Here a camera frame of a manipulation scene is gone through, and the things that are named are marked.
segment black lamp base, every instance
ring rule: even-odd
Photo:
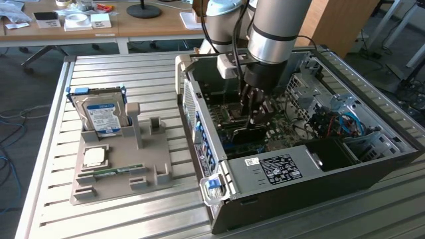
[[[145,9],[141,9],[140,4],[137,4],[127,8],[127,13],[129,16],[147,19],[161,15],[161,10],[152,5],[145,5]]]

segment desk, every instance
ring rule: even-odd
[[[108,4],[115,6],[115,11],[119,13],[111,16],[112,28],[65,32],[63,27],[39,28],[33,21],[29,27],[9,30],[4,26],[9,20],[4,18],[0,21],[0,47],[115,42],[119,44],[120,54],[128,54],[127,43],[131,41],[204,38],[203,31],[185,29],[179,9],[159,6],[163,10],[161,16],[152,19],[137,19],[127,14],[127,7],[136,2],[111,2]],[[180,2],[168,4],[181,8],[191,6]],[[25,2],[24,12],[32,16],[33,12],[53,11],[57,8],[53,0],[40,0],[40,2]]]
[[[368,190],[271,220],[213,236],[199,191],[175,91],[175,58],[189,52],[80,56],[65,62],[16,239],[59,238],[416,238],[425,234],[425,159],[390,173]],[[421,126],[334,57],[324,56],[400,124],[417,134]],[[73,206],[69,203],[81,121],[67,102],[67,86],[128,88],[128,102],[139,102],[139,120],[164,120],[176,184],[172,188]]]

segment metal slotted surface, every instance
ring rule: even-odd
[[[64,64],[60,79],[64,86],[73,87],[112,87],[123,83],[128,88],[128,101],[140,103],[139,119],[161,117],[167,123],[176,186],[101,203],[69,204],[81,122],[71,103],[59,94],[64,87],[57,87],[56,117],[52,125],[48,124],[52,133],[43,138],[31,189],[37,176],[43,181],[37,185],[39,195],[28,193],[16,238],[381,239],[416,238],[425,234],[425,160],[421,157],[369,190],[213,236],[176,103],[175,57],[179,54],[185,52],[77,57],[75,63]],[[425,143],[422,128],[396,110],[349,67],[332,54],[325,55],[380,107],[389,114],[394,113],[392,116],[401,126]],[[324,81],[337,82],[330,76],[325,76]],[[338,84],[334,86],[334,91],[344,93],[345,89]],[[51,137],[51,146],[43,148],[47,137]],[[45,164],[45,170],[37,168],[39,164]],[[35,201],[33,216],[31,201]]]

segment robotic arm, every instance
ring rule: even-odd
[[[232,35],[228,28],[229,26],[235,28],[235,19],[243,18],[240,31],[244,33],[248,27],[248,21],[244,21],[244,18],[249,20],[251,16],[253,17],[248,52],[239,54],[239,59],[232,53],[217,57],[221,77],[229,79],[239,76],[240,79],[241,113],[249,116],[247,128],[267,122],[275,115],[269,96],[277,86],[291,56],[311,2],[312,0],[259,0],[249,2],[249,6],[241,6],[240,0],[209,1],[208,30],[212,44],[217,50],[220,49],[220,53],[232,49]],[[219,14],[220,11],[215,11],[220,8],[219,6],[221,6],[223,14]],[[244,8],[248,9],[248,15],[244,14]],[[237,73],[240,67],[237,62],[245,68],[243,75]]]

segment blue hard drive label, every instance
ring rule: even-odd
[[[95,130],[105,134],[105,136],[115,135],[120,131],[120,120],[113,114],[115,104],[100,104],[87,106],[87,111],[93,123]]]
[[[271,184],[303,178],[301,172],[289,154],[260,160],[260,164]]]

